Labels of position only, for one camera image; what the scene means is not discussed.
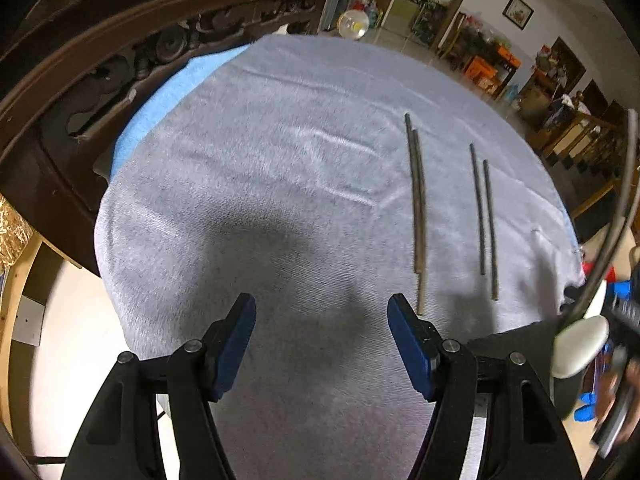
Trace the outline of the blue under cloth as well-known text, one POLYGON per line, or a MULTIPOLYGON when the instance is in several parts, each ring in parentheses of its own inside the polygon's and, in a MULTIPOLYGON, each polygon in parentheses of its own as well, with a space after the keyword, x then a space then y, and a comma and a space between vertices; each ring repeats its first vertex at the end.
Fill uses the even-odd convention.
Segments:
POLYGON ((218 68, 243 53, 248 45, 218 53, 191 58, 181 70, 172 75, 134 113, 122 134, 115 142, 110 177, 114 178, 129 159, 138 144, 171 112, 189 93, 218 68))

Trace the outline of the wooden stair railing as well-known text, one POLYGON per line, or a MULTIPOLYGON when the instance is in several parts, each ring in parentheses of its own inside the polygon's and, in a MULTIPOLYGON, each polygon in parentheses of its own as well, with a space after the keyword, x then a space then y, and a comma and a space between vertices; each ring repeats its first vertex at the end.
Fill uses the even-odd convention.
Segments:
POLYGON ((623 172, 623 123, 563 106, 526 136, 527 143, 550 167, 560 165, 574 177, 578 203, 570 218, 582 216, 620 186, 623 172))

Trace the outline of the white ceramic spoon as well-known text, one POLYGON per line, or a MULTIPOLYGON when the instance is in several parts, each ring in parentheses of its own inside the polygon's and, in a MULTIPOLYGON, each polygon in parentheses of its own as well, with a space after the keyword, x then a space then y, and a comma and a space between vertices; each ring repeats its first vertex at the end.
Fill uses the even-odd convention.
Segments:
POLYGON ((551 375, 556 379, 574 377, 586 368, 608 340, 610 326, 603 315, 568 326, 554 338, 551 375))

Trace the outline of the dark chopstick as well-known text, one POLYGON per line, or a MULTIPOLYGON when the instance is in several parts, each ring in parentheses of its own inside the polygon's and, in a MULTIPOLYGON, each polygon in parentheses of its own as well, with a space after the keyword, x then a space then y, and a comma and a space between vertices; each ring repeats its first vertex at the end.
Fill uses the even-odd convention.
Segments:
POLYGON ((498 267, 498 246, 497 233, 494 215, 494 199, 492 198, 492 185, 490 178, 490 166, 487 159, 483 160, 483 170, 485 178, 486 204, 490 238, 490 272, 491 272, 491 299, 499 300, 499 267, 498 267))
POLYGON ((408 145, 409 156, 409 170, 410 170, 410 191, 411 191, 411 207, 412 207, 412 232, 413 232, 413 272, 415 274, 421 274, 422 263, 422 249, 420 243, 420 226, 419 216, 420 208, 418 205, 418 189, 416 188, 416 168, 414 168, 414 144, 413 144, 413 132, 410 114, 404 115, 406 137, 408 145))
POLYGON ((486 238, 485 238, 485 222, 483 212, 482 189, 480 186, 480 168, 478 168, 478 160, 474 143, 470 143, 470 154, 472 162, 472 171, 474 179, 474 190, 477 208, 477 225, 478 225, 478 260, 480 260, 480 275, 486 275, 486 238))
POLYGON ((411 130, 411 146, 414 162, 414 270, 418 276, 418 298, 416 298, 416 314, 424 315, 426 289, 426 212, 425 184, 422 154, 418 130, 411 130))

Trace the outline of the orange box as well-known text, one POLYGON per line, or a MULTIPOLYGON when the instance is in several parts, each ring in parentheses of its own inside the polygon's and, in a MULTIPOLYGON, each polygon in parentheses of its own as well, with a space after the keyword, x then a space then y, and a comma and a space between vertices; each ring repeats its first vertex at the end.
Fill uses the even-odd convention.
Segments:
POLYGON ((466 63, 463 75, 491 96, 498 96, 521 67, 521 60, 502 44, 494 44, 466 63))

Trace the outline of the grey table cloth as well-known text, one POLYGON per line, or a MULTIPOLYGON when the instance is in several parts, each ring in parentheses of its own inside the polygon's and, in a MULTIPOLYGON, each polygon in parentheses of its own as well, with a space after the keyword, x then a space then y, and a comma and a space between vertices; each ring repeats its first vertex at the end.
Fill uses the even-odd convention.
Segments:
POLYGON ((416 460, 432 409, 386 320, 390 296, 416 294, 406 113, 425 174, 426 317, 468 341, 555 316, 584 274, 546 168, 473 93, 370 44, 251 44, 151 130, 101 200, 96 261, 138 356, 173 352, 255 297, 238 378, 214 407, 241 479, 403 479, 416 460))

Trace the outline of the round electric heater fan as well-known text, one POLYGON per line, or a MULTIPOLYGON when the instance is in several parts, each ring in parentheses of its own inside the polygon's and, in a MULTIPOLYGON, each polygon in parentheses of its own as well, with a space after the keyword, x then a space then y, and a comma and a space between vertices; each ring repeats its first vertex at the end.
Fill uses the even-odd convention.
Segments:
POLYGON ((347 40, 360 40, 368 31, 370 21, 366 12, 360 10, 348 10, 337 20, 337 32, 347 40))

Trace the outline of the framed wall picture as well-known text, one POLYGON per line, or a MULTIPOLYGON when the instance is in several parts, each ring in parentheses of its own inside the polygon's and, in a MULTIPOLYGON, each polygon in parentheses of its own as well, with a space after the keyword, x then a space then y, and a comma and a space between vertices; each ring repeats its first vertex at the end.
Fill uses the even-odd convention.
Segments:
POLYGON ((534 9, 523 0, 509 0, 502 15, 519 30, 524 30, 534 14, 534 9))

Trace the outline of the carved dark wooden table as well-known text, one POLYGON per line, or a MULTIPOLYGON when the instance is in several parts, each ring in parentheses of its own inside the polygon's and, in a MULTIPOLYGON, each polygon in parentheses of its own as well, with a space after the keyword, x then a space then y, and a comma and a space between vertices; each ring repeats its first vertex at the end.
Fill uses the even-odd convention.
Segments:
POLYGON ((283 25, 313 34, 326 0, 39 0, 1 53, 1 192, 50 245, 96 270, 96 162, 194 58, 283 25))

